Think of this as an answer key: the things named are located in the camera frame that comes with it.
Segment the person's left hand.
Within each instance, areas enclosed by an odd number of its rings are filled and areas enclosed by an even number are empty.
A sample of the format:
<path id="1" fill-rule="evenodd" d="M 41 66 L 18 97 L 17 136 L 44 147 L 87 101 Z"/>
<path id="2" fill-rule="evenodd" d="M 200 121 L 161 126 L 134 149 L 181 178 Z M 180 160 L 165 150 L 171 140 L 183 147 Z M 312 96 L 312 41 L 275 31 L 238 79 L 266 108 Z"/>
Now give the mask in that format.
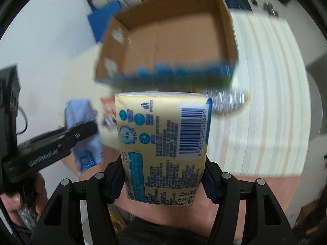
<path id="1" fill-rule="evenodd" d="M 40 173 L 38 173 L 34 179 L 34 191 L 36 193 L 36 197 L 34 198 L 34 209 L 37 213 L 37 218 L 39 218 L 48 202 L 45 180 Z M 18 211 L 25 206 L 24 198 L 21 196 L 21 194 L 3 193 L 1 194 L 1 200 L 4 203 L 5 209 L 7 210 L 11 221 L 16 226 L 26 228 L 24 221 L 22 221 L 18 214 Z"/>

